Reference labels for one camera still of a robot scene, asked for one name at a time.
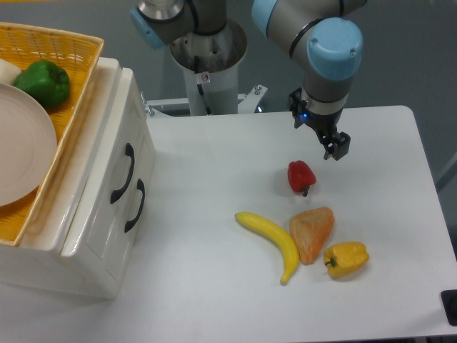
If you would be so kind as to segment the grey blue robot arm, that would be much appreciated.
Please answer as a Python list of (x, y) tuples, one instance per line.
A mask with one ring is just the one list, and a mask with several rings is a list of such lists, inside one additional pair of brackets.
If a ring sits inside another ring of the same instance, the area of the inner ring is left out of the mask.
[[(348, 153), (350, 136), (337, 123), (361, 64), (363, 36), (345, 15), (362, 1), (255, 1), (251, 16), (262, 34), (303, 70), (288, 97), (295, 126), (312, 128), (326, 158)], [(152, 49), (168, 46), (181, 67), (191, 115), (238, 112), (238, 66), (247, 37), (225, 1), (140, 1), (131, 19)]]

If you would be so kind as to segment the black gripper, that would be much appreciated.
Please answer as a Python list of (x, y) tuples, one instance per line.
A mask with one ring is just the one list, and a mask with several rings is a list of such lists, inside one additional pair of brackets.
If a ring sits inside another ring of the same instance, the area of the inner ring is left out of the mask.
[(343, 99), (321, 102), (308, 95), (303, 88), (298, 88), (288, 96), (288, 110), (292, 113), (296, 129), (305, 124), (315, 131), (324, 147), (324, 160), (333, 157), (338, 161), (347, 155), (351, 137), (345, 132), (337, 131)]

